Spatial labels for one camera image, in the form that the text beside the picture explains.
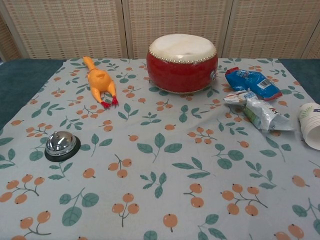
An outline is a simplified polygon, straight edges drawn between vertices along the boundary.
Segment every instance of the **red drum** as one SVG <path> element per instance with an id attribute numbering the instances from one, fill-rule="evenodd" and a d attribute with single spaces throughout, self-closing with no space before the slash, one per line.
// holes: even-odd
<path id="1" fill-rule="evenodd" d="M 171 93 L 193 93 L 216 78 L 217 50 L 206 38 L 169 34 L 149 47 L 146 65 L 150 79 Z"/>

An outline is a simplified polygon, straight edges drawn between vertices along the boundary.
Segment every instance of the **drumhead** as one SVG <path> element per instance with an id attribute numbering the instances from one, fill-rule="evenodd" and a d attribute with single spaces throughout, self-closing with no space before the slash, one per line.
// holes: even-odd
<path id="1" fill-rule="evenodd" d="M 172 63 L 197 63 L 213 58 L 217 50 L 208 39 L 189 34 L 169 34 L 157 38 L 149 48 L 154 57 Z"/>

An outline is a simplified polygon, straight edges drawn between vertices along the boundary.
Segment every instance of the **rubber chicken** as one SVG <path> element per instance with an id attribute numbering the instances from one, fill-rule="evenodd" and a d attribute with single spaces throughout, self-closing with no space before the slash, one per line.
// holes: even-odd
<path id="1" fill-rule="evenodd" d="M 91 93 L 95 100 L 97 100 L 104 108 L 109 108 L 112 105 L 118 105 L 119 102 L 116 96 L 116 85 L 109 74 L 96 68 L 94 61 L 88 57 L 83 57 L 83 62 L 89 68 L 88 81 Z M 101 92 L 109 92 L 112 95 L 112 103 L 109 104 L 101 99 Z"/>

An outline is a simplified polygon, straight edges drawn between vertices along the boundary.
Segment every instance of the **paper cup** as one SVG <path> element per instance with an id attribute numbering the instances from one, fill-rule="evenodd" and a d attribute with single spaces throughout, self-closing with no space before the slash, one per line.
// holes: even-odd
<path id="1" fill-rule="evenodd" d="M 303 104 L 298 118 L 305 143 L 320 150 L 320 105 L 315 102 Z"/>

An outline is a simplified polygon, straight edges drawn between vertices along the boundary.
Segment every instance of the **tablecloth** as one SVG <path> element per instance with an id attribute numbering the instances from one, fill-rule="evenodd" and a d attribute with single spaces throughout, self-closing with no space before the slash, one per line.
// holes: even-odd
<path id="1" fill-rule="evenodd" d="M 95 64 L 118 107 L 104 110 L 70 59 L 0 131 L 2 239 L 319 239 L 320 154 L 297 120 L 313 101 L 277 59 L 221 58 L 212 85 L 187 95 L 152 85 L 145 59 Z M 295 131 L 262 134 L 224 104 L 234 66 L 281 89 L 272 104 Z M 53 131 L 79 137 L 80 151 L 48 161 Z"/>

